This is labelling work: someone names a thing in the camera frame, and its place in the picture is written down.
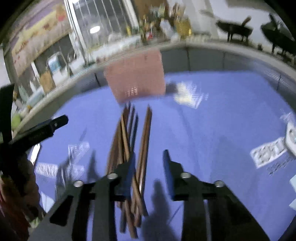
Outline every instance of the red object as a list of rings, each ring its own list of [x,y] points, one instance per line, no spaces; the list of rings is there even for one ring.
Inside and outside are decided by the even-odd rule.
[[[149,37],[148,37],[148,39],[153,39],[153,35],[152,35],[152,32],[151,32],[151,31],[149,32]]]
[[[62,22],[62,21],[64,21],[65,17],[66,17],[66,15],[60,15],[57,17],[57,19],[59,22]]]
[[[158,49],[114,61],[105,68],[104,75],[118,103],[165,94],[163,63]]]

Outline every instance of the ceiling light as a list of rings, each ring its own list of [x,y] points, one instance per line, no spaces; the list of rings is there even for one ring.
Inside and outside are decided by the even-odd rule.
[[[94,33],[96,33],[96,32],[99,32],[100,29],[101,29],[100,26],[95,26],[95,27],[93,27],[93,28],[90,29],[90,33],[91,33],[91,34],[94,34]]]

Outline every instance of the chopstick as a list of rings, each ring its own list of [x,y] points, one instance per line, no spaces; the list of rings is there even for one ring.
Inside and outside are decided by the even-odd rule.
[[[128,119],[129,109],[127,106],[124,107],[122,111],[122,115],[125,119]],[[119,133],[121,132],[121,121],[118,122],[118,125],[116,127],[116,131],[113,137],[112,146],[109,152],[109,158],[107,161],[107,167],[106,167],[106,174],[109,174],[114,171],[115,166],[117,163],[115,162],[118,159],[118,141],[119,141]]]
[[[152,120],[152,111],[151,111],[150,108],[148,108],[147,114],[149,116],[148,117],[148,125],[147,125],[147,129],[146,129],[146,135],[145,135],[145,141],[144,141],[144,147],[143,147],[143,154],[142,154],[142,163],[141,163],[139,181],[138,181],[138,183],[139,183],[139,191],[140,191],[141,197],[143,197],[143,195],[144,195],[145,180],[146,180],[147,157],[148,157],[148,147],[149,147],[151,120]],[[136,207],[134,225],[136,227],[141,226],[141,212],[139,210],[139,206]]]
[[[143,127],[143,133],[142,133],[142,137],[141,137],[140,152],[139,152],[138,161],[137,161],[137,171],[136,171],[136,180],[137,180],[137,182],[139,182],[140,173],[141,173],[143,146],[145,144],[146,130],[147,130],[147,124],[148,124],[148,118],[149,118],[148,109],[149,109],[149,107],[147,108],[147,111],[146,111],[146,117],[145,117],[145,122],[144,122],[144,127]],[[131,202],[131,211],[132,211],[132,213],[136,213],[136,199],[135,199],[135,193],[134,192],[133,192],[132,202]]]
[[[130,157],[129,144],[128,144],[128,139],[127,139],[127,135],[126,135],[126,127],[125,127],[125,124],[124,124],[123,116],[121,117],[121,128],[122,128],[122,135],[123,135],[124,151],[125,151],[126,159],[128,160],[129,157]],[[132,178],[132,187],[133,187],[133,191],[135,193],[136,204],[138,205],[139,212],[143,216],[147,216],[146,205],[145,205],[144,201],[141,198],[139,186],[138,186],[138,183],[136,181],[135,175]]]
[[[132,124],[133,124],[133,115],[134,115],[134,108],[133,108],[133,111],[132,111],[132,116],[131,116],[130,126],[129,127],[131,127]],[[138,117],[138,114],[136,114],[135,125],[133,127],[132,141],[131,141],[131,143],[129,142],[131,153],[134,151],[136,134],[137,134],[137,129],[138,129],[138,122],[139,122],[139,117]],[[125,213],[125,206],[122,207],[121,216],[120,216],[120,232],[121,233],[125,233],[126,232],[126,213]]]
[[[126,126],[124,123],[124,116],[123,115],[121,116],[121,129],[122,129],[124,152],[126,155],[126,160],[128,161],[129,157],[130,157],[130,149],[129,149],[129,143],[128,143],[128,139],[127,139],[127,131],[126,131]],[[121,213],[121,218],[120,218],[120,231],[121,232],[125,232],[125,220],[128,224],[128,230],[130,232],[131,238],[138,238],[136,227],[133,224],[133,214],[131,213],[130,203],[129,203],[129,200],[127,200],[127,199],[124,201],[124,207],[122,208],[122,213]]]

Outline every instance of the sticker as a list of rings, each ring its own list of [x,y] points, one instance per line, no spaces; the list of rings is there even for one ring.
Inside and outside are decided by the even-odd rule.
[[[58,165],[49,163],[37,163],[35,171],[37,174],[55,179],[57,177]],[[72,179],[76,180],[84,173],[84,166],[80,165],[68,165],[66,167],[67,175],[71,174]]]
[[[209,94],[201,92],[201,88],[197,90],[197,86],[193,83],[178,83],[177,93],[174,100],[181,105],[186,105],[193,109],[197,109],[202,100],[207,100]]]
[[[289,122],[292,122],[294,125],[296,124],[295,116],[294,116],[293,112],[289,112],[288,114],[284,113],[280,117],[280,119],[283,120],[286,124],[288,124]]]
[[[273,162],[287,151],[284,145],[284,139],[284,137],[280,137],[273,142],[265,143],[251,150],[250,155],[256,168],[263,167]]]
[[[290,179],[290,183],[291,183],[292,187],[294,188],[294,191],[296,192],[296,175]],[[291,202],[289,207],[296,210],[296,199],[293,202]]]
[[[285,168],[289,162],[294,161],[294,157],[289,156],[285,161],[277,162],[273,164],[271,167],[267,168],[269,175],[273,175],[278,169]]]
[[[58,165],[55,165],[55,164],[39,162],[36,164],[35,171],[37,174],[55,179],[57,176],[58,168],[59,168]]]
[[[51,197],[45,195],[43,192],[41,192],[41,200],[44,211],[48,213],[54,204],[54,200]]]
[[[82,142],[78,145],[68,145],[68,155],[72,164],[78,163],[89,150],[89,143]]]

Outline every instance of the metal screw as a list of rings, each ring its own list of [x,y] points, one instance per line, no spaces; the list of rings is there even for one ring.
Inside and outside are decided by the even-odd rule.
[[[116,179],[118,177],[118,175],[116,173],[110,173],[107,177],[108,177],[108,179],[113,180],[113,179]]]
[[[77,180],[73,183],[73,186],[76,188],[82,187],[83,186],[83,181]]]
[[[186,179],[186,178],[190,178],[191,174],[189,172],[182,172],[181,173],[181,178]]]
[[[221,188],[225,186],[225,183],[223,181],[218,180],[214,182],[214,185],[218,188]]]

